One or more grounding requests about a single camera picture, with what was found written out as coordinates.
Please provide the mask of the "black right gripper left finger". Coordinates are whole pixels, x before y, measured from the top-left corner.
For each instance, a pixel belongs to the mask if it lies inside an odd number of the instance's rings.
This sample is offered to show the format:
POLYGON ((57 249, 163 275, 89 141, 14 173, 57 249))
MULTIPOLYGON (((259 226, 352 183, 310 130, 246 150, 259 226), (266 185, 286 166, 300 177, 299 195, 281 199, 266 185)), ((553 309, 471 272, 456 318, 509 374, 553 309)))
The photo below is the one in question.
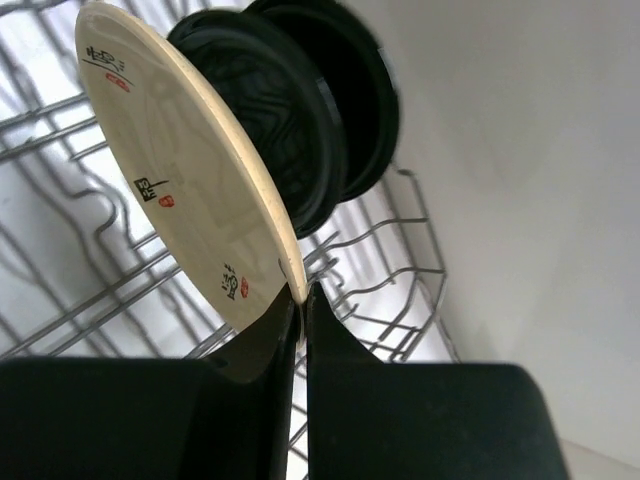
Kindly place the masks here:
POLYGON ((1 364, 5 479, 282 479, 296 308, 202 358, 21 357, 1 364))

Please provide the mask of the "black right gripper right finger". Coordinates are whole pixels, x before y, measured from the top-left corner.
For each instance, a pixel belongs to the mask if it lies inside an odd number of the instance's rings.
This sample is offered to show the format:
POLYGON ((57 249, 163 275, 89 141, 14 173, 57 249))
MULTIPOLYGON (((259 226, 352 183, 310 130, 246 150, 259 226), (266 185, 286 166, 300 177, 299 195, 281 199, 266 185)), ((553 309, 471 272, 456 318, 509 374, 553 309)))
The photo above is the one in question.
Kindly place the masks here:
POLYGON ((541 389, 504 363, 386 363, 335 316, 306 307, 313 479, 566 479, 541 389))

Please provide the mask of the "cream plate with characters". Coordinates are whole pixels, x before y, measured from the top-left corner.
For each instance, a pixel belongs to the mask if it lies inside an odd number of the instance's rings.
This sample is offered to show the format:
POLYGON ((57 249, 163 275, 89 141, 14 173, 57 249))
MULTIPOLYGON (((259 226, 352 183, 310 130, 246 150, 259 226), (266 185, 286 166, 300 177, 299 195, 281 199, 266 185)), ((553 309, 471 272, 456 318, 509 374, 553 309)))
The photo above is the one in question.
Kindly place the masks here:
POLYGON ((234 330, 283 297, 302 307, 304 262, 248 134, 151 26, 103 1, 75 21, 79 75, 131 191, 185 275, 234 330))

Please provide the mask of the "black plate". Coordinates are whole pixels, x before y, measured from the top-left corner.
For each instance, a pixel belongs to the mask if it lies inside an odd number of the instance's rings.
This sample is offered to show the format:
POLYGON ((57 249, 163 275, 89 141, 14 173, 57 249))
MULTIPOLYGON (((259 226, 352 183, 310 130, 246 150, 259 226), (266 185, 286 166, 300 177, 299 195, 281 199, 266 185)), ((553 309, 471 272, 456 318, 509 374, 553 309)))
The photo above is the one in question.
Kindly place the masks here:
POLYGON ((390 165, 401 126, 399 88, 378 38, 338 1, 254 1, 246 10, 281 28, 323 74, 348 147, 341 200, 364 194, 390 165))
POLYGON ((348 156, 342 119, 319 68, 289 35, 248 11, 192 13, 167 39, 249 136, 296 236, 316 232, 344 190, 348 156))

